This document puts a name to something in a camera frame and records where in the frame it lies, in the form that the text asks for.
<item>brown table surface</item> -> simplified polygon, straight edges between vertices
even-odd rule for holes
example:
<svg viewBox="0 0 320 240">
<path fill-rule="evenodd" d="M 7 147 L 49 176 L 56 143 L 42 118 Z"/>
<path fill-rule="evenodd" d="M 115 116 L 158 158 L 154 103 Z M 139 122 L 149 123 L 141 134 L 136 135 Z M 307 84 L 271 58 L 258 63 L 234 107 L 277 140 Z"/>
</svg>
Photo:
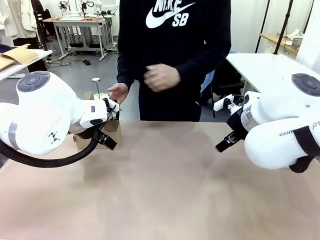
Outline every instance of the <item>brown table surface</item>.
<svg viewBox="0 0 320 240">
<path fill-rule="evenodd" d="M 99 18 L 99 17 L 85 17 L 84 19 L 82 19 L 81 21 L 74 21 L 74 20 L 60 20 L 62 17 L 58 17 L 59 19 L 57 20 L 55 17 L 51 17 L 51 18 L 47 18 L 45 20 L 43 20 L 43 22 L 100 22 L 103 20 L 103 18 Z"/>
<path fill-rule="evenodd" d="M 225 123 L 121 122 L 120 150 L 57 169 L 0 169 L 0 238 L 319 240 L 320 174 L 253 165 Z M 77 152 L 69 137 L 51 157 Z"/>
<path fill-rule="evenodd" d="M 271 41 L 274 44 L 278 43 L 279 37 L 280 37 L 277 34 L 268 34 L 268 33 L 262 33 L 262 34 L 260 34 L 260 36 L 263 37 L 264 39 L 267 39 L 268 41 Z M 288 52 L 297 55 L 299 51 L 297 49 L 293 49 L 291 46 L 285 45 L 284 44 L 285 41 L 291 41 L 291 39 L 288 37 L 287 38 L 283 37 L 282 41 L 281 41 L 281 46 L 283 48 L 285 47 L 285 50 L 287 50 Z"/>
</svg>

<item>nike sb logo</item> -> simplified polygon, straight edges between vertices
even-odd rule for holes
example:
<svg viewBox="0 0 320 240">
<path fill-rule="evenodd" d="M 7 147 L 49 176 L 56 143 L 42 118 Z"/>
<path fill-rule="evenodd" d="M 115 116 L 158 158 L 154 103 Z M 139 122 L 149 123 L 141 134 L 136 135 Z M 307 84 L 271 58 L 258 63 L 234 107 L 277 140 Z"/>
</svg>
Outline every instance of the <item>nike sb logo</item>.
<svg viewBox="0 0 320 240">
<path fill-rule="evenodd" d="M 185 26 L 187 24 L 189 13 L 183 13 L 182 11 L 192 6 L 194 3 L 179 7 L 182 3 L 181 0 L 156 0 L 154 8 L 151 8 L 150 12 L 146 16 L 145 23 L 150 29 L 155 29 L 161 26 L 166 20 L 173 18 L 172 26 Z M 162 16 L 155 17 L 153 13 L 165 12 Z"/>
</svg>

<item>person's left hand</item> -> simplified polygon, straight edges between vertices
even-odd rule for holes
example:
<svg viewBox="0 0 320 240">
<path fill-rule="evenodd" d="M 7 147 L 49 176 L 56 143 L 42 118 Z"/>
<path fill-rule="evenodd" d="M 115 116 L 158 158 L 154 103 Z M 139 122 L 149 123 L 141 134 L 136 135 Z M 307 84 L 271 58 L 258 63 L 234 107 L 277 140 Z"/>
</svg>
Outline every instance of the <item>person's left hand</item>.
<svg viewBox="0 0 320 240">
<path fill-rule="evenodd" d="M 157 64 L 147 67 L 148 71 L 144 74 L 144 83 L 152 91 L 159 93 L 177 86 L 180 81 L 180 75 L 174 67 Z"/>
</svg>

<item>box on desk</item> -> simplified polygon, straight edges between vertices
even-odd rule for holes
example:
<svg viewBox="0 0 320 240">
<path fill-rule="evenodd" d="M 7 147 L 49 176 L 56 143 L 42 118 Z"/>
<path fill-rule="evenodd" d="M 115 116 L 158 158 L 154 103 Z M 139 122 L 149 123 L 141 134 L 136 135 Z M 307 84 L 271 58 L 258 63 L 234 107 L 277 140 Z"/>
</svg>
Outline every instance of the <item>box on desk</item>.
<svg viewBox="0 0 320 240">
<path fill-rule="evenodd" d="M 39 57 L 34 51 L 28 48 L 30 44 L 15 47 L 0 54 L 0 71 L 14 63 L 28 64 Z"/>
<path fill-rule="evenodd" d="M 85 99 L 94 100 L 94 94 L 92 92 L 86 92 Z M 115 146 L 115 149 L 120 149 L 121 143 L 122 143 L 122 132 L 121 132 L 121 125 L 119 121 L 109 120 L 101 131 L 104 134 L 108 135 L 117 143 L 117 145 Z M 91 139 L 82 139 L 79 136 L 74 135 L 73 141 L 76 143 L 76 146 L 78 149 L 85 149 L 89 145 Z M 96 148 L 108 149 L 106 146 L 102 144 L 98 144 Z"/>
</svg>

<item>table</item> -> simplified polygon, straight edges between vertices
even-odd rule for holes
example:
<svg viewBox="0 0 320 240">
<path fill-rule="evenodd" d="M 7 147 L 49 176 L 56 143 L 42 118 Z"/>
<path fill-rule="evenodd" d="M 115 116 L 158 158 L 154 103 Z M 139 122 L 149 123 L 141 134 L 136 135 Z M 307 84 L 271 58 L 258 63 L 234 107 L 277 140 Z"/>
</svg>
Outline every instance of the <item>table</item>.
<svg viewBox="0 0 320 240">
<path fill-rule="evenodd" d="M 82 20 L 61 20 L 61 17 L 56 19 L 55 17 L 48 18 L 43 20 L 43 22 L 53 23 L 55 33 L 59 36 L 58 31 L 60 32 L 63 40 L 63 45 L 58 37 L 58 43 L 61 50 L 61 58 L 65 58 L 69 53 L 65 53 L 66 51 L 101 51 L 101 57 L 99 61 L 102 61 L 108 54 L 107 50 L 109 48 L 109 34 L 107 28 L 107 21 L 104 18 L 99 17 L 85 17 Z M 73 27 L 79 27 L 81 38 L 83 42 L 82 47 L 71 47 L 70 44 L 72 43 L 72 37 L 74 35 Z M 91 27 L 97 28 L 98 36 L 99 36 L 99 48 L 90 47 L 89 43 L 92 42 L 92 32 Z"/>
<path fill-rule="evenodd" d="M 246 80 L 243 95 L 251 87 L 259 93 L 272 93 L 283 78 L 293 74 L 305 73 L 320 80 L 319 74 L 282 54 L 236 53 L 226 59 Z"/>
<path fill-rule="evenodd" d="M 120 150 L 57 169 L 0 169 L 0 238 L 319 240 L 320 166 L 265 170 L 225 123 L 122 121 Z M 48 158 L 78 150 L 68 137 Z"/>
<path fill-rule="evenodd" d="M 267 39 L 269 41 L 269 45 L 267 46 L 265 53 L 273 53 L 276 50 L 277 43 L 279 41 L 279 35 L 277 34 L 268 34 L 268 33 L 261 33 L 260 36 L 264 39 Z M 290 41 L 291 39 L 288 37 L 283 37 L 280 46 L 282 48 L 279 49 L 279 54 L 284 53 L 285 55 L 289 56 L 291 59 L 295 59 L 297 57 L 297 54 L 299 52 L 298 49 L 293 49 L 289 45 L 285 45 L 285 41 Z"/>
<path fill-rule="evenodd" d="M 28 73 L 28 69 L 27 67 L 47 56 L 49 56 L 50 54 L 52 54 L 52 51 L 51 50 L 48 50 L 48 51 L 44 51 L 42 49 L 29 49 L 35 53 L 37 53 L 39 55 L 38 58 L 36 58 L 35 60 L 27 63 L 27 64 L 20 64 L 20 63 L 15 63 L 9 67 L 6 67 L 5 69 L 3 70 L 0 70 L 0 81 L 3 80 L 3 79 L 6 79 L 8 77 L 10 77 L 11 75 L 23 70 L 23 69 L 26 69 L 27 73 Z"/>
</svg>

